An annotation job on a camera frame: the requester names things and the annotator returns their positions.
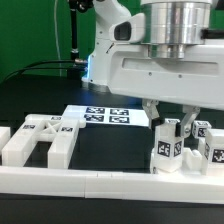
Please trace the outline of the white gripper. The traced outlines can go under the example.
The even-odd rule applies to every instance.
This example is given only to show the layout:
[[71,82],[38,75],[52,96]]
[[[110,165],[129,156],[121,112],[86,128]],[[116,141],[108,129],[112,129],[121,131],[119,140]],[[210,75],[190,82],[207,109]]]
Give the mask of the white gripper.
[[199,107],[224,110],[224,43],[189,46],[182,59],[151,58],[144,45],[118,45],[109,56],[110,91],[145,98],[142,107],[151,130],[163,123],[158,101],[184,105],[175,131],[183,138],[190,136]]

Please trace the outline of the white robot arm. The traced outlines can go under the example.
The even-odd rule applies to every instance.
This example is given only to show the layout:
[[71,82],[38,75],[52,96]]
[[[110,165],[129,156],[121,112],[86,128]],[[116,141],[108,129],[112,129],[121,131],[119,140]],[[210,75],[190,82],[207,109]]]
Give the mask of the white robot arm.
[[95,49],[83,84],[141,98],[149,125],[156,106],[183,106],[176,135],[187,137],[202,108],[224,110],[224,31],[209,28],[218,0],[141,0],[131,15],[118,0],[93,0]]

